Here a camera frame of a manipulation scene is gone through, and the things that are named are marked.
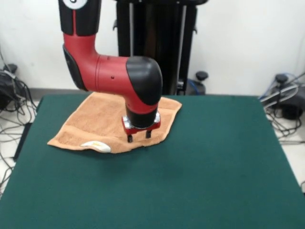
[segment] floor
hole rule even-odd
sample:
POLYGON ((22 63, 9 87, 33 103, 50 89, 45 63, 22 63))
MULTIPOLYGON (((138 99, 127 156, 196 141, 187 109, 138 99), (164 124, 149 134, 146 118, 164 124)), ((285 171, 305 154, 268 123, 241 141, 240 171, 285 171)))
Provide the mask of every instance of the floor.
MULTIPOLYGON (((8 112, 2 112, 0 114, 0 152, 2 156, 5 158, 5 161, 8 163, 10 167, 15 166, 15 162, 11 157, 15 155, 19 138, 21 137, 23 126, 16 127, 18 123, 23 122, 26 123, 28 121, 34 120, 34 113, 31 109, 24 109, 25 115, 19 115, 19 120, 16 116, 16 113, 8 113, 8 112), (5 132, 3 132, 3 129, 15 127, 12 129, 7 129, 5 132)), ((282 124, 289 127, 294 126, 295 122, 292 121, 282 121, 282 124)), ((305 125, 301 126, 298 131, 291 136, 289 139, 285 140, 293 140, 293 141, 305 141, 305 125)), ((288 158, 288 161, 290 163, 290 166, 295 174, 297 182, 301 185, 303 182, 305 182, 305 144, 299 144, 299 145, 282 145, 282 148, 288 158)), ((11 170, 8 169, 8 165, 5 164, 4 160, 0 158, 0 183, 3 180, 3 177, 5 175, 6 179, 10 173, 11 170)), ((4 192, 5 186, 7 184, 8 180, 4 183, 0 190, 0 196, 1 193, 4 192)), ((305 183, 301 186, 302 191, 305 193, 305 183)))

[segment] white object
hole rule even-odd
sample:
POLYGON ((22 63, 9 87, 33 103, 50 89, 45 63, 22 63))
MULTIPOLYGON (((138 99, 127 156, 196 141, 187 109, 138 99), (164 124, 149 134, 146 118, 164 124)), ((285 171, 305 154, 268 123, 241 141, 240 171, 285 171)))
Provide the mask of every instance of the white object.
POLYGON ((99 142, 99 141, 86 142, 86 143, 82 144, 81 146, 82 147, 86 147, 86 146, 94 147, 101 153, 110 153, 111 152, 111 148, 107 144, 105 144, 103 142, 99 142))
POLYGON ((78 10, 86 5, 88 0, 63 0, 63 3, 72 10, 78 10))

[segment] white wall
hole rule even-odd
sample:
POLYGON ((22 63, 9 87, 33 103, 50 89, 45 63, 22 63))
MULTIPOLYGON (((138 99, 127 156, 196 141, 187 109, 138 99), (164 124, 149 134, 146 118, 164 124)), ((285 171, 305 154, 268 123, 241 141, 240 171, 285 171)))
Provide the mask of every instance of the white wall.
MULTIPOLYGON (((0 44, 30 87, 76 88, 62 53, 57 0, 1 0, 0 44)), ((260 94, 274 74, 305 70, 304 0, 210 0, 199 7, 189 76, 208 93, 260 94)), ((115 1, 103 0, 97 50, 117 55, 115 1)))

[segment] white floor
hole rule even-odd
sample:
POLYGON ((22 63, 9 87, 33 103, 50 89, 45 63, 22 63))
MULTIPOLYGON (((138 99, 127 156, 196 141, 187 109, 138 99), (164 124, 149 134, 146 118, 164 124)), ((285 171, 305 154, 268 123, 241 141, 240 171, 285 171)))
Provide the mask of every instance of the white floor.
MULTIPOLYGON (((16 116, 16 113, 1 113, 0 117, 10 119, 14 122, 19 122, 16 116)), ((303 122, 304 124, 298 129, 296 134, 294 134, 292 137, 290 137, 288 140, 305 140, 305 117, 303 116, 303 122)), ((27 113, 26 116, 20 116, 20 120, 22 122, 28 122, 30 119, 29 113, 27 113)), ((284 124, 288 126, 293 126, 295 122, 290 121, 284 121, 284 124)), ((8 121, 5 121, 3 119, 0 119, 0 131, 7 127, 16 126, 16 124, 10 123, 8 121)), ((0 151, 2 156, 6 159, 6 161, 9 163, 9 166, 14 167, 15 163, 10 158, 15 155, 17 145, 19 140, 13 140, 7 143, 4 143, 3 141, 12 140, 12 138, 19 138, 20 134, 23 131, 23 126, 13 128, 6 131, 6 134, 0 134, 0 151)), ((294 146, 282 146, 283 150, 288 158, 288 161, 290 163, 290 166, 295 174, 296 180, 299 184, 302 184, 305 181, 305 144, 301 145, 294 145, 294 146)), ((7 165, 4 163, 3 160, 0 158, 0 183, 3 179, 4 173, 7 170, 7 165)), ((6 183, 0 190, 0 192, 3 192, 6 186, 6 183)), ((303 192, 305 192, 305 184, 301 187, 303 189, 303 192)))

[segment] brown towel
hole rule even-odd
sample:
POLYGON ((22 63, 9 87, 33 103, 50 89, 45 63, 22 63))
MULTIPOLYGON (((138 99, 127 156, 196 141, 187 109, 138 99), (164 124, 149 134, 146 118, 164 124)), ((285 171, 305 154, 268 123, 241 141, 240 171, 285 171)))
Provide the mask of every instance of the brown towel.
POLYGON ((149 139, 145 138, 145 131, 141 131, 133 135, 132 143, 128 143, 121 122, 121 117, 126 114, 125 100, 118 95, 92 93, 48 144, 63 149, 93 149, 114 154, 155 145, 167 137, 181 106, 175 100, 161 98, 158 108, 161 127, 153 130, 149 139))

